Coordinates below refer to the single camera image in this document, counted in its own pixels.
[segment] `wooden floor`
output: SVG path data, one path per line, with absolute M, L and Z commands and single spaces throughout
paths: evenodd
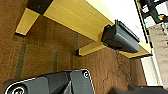
M 92 40 L 40 16 L 26 36 L 14 31 L 27 0 L 0 0 L 0 86 L 9 79 L 27 79 L 70 69 L 88 69 L 96 94 L 127 83 L 146 85 L 141 61 L 110 48 L 84 57 L 75 51 Z

